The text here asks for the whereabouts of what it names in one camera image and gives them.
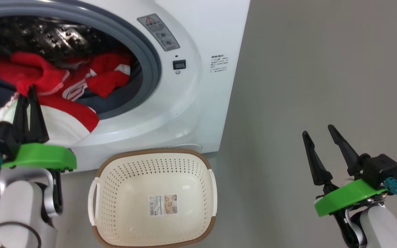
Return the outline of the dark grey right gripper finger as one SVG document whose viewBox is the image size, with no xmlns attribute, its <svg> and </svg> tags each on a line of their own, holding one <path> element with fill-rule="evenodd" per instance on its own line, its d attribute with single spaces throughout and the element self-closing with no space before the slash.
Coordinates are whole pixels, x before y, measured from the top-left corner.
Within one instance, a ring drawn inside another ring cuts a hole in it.
<svg viewBox="0 0 397 248">
<path fill-rule="evenodd" d="M 321 186 L 330 184 L 333 179 L 332 174 L 326 170 L 318 157 L 318 154 L 315 151 L 315 144 L 313 143 L 309 133 L 304 131 L 302 133 L 302 138 L 314 185 Z"/>
<path fill-rule="evenodd" d="M 329 133 L 334 143 L 340 148 L 340 151 L 347 164 L 347 173 L 349 176 L 360 175 L 359 155 L 341 135 L 334 125 L 328 125 Z"/>
</svg>

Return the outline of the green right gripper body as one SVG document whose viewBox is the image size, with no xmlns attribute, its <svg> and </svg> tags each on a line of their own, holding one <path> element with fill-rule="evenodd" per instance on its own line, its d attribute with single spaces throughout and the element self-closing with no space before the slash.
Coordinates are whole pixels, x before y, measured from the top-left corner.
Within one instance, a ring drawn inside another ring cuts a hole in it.
<svg viewBox="0 0 397 248">
<path fill-rule="evenodd" d="M 386 191 L 384 187 L 376 190 L 363 179 L 358 179 L 325 194 L 315 201 L 314 207 L 318 216 L 323 217 Z"/>
</svg>

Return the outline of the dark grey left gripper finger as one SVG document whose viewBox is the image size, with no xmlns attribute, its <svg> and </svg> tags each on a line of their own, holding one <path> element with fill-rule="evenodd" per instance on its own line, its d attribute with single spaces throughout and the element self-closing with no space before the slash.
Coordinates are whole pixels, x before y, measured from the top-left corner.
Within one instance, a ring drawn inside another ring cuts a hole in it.
<svg viewBox="0 0 397 248">
<path fill-rule="evenodd" d="M 13 129 L 16 140 L 19 143 L 28 143 L 27 135 L 29 133 L 28 126 L 28 99 L 24 96 L 19 96 L 15 108 Z"/>
<path fill-rule="evenodd" d="M 34 86 L 29 87 L 28 102 L 30 107 L 30 127 L 28 133 L 29 143 L 46 143 L 49 141 L 49 134 L 45 125 L 45 119 L 39 99 Z"/>
</svg>

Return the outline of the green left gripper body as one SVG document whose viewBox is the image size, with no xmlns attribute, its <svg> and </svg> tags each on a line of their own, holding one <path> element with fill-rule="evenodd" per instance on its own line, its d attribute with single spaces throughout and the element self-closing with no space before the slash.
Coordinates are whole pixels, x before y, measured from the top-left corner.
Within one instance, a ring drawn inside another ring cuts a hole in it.
<svg viewBox="0 0 397 248">
<path fill-rule="evenodd" d="M 16 158 L 4 162 L 2 167 L 45 168 L 60 172 L 77 168 L 76 155 L 68 148 L 42 143 L 28 143 L 20 146 Z"/>
</svg>

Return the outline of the red garment with white trim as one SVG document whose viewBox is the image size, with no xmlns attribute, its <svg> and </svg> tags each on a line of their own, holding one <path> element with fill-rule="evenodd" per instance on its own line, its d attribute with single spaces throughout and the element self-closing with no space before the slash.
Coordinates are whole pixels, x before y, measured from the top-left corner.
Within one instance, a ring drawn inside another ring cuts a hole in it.
<svg viewBox="0 0 397 248">
<path fill-rule="evenodd" d="M 125 86 L 131 75 L 132 56 L 126 52 L 106 52 L 87 58 L 68 59 L 68 66 L 54 66 L 40 55 L 15 52 L 0 55 L 0 79 L 27 96 L 34 86 L 41 105 L 70 114 L 88 133 L 98 125 L 96 112 L 77 99 L 86 89 L 106 98 L 115 88 Z"/>
</svg>

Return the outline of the cream perforated laundry basket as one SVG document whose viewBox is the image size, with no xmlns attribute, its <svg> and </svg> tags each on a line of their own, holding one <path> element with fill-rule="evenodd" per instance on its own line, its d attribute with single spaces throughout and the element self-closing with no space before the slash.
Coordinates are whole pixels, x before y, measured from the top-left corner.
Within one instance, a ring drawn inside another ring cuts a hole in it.
<svg viewBox="0 0 397 248">
<path fill-rule="evenodd" d="M 149 196 L 177 194 L 176 215 L 150 216 Z M 216 222 L 217 186 L 210 163 L 187 149 L 121 153 L 99 168 L 88 217 L 104 248 L 179 248 L 205 239 Z"/>
</svg>

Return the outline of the white basket product label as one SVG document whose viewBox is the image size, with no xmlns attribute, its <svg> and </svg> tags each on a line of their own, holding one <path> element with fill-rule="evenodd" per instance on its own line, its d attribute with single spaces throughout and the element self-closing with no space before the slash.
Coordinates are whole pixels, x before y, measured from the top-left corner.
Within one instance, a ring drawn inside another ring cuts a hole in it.
<svg viewBox="0 0 397 248">
<path fill-rule="evenodd" d="M 148 204 L 150 216 L 176 215 L 178 213 L 177 194 L 149 196 Z"/>
</svg>

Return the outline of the white front-load washing machine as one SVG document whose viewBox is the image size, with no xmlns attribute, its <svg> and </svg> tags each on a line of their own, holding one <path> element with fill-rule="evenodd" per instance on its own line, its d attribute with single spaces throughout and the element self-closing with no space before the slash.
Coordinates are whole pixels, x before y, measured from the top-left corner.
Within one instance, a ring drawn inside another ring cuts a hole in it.
<svg viewBox="0 0 397 248">
<path fill-rule="evenodd" d="M 151 148 L 218 151 L 250 0 L 0 0 L 0 55 L 30 52 L 60 68 L 106 52 L 132 56 L 128 83 L 102 98 L 77 99 L 99 118 L 93 132 L 42 105 L 48 145 L 77 157 L 77 170 Z M 165 52 L 137 18 L 156 13 L 181 46 Z M 186 69 L 172 62 L 186 60 Z M 0 79 L 0 121 L 20 96 Z"/>
</svg>

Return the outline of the grey warning sticker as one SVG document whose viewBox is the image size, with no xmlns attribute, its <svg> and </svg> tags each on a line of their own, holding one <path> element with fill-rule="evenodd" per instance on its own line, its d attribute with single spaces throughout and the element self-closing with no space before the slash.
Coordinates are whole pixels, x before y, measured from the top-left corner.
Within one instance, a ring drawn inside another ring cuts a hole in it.
<svg viewBox="0 0 397 248">
<path fill-rule="evenodd" d="M 139 17 L 137 20 L 152 34 L 165 52 L 181 47 L 167 25 L 156 13 Z"/>
</svg>

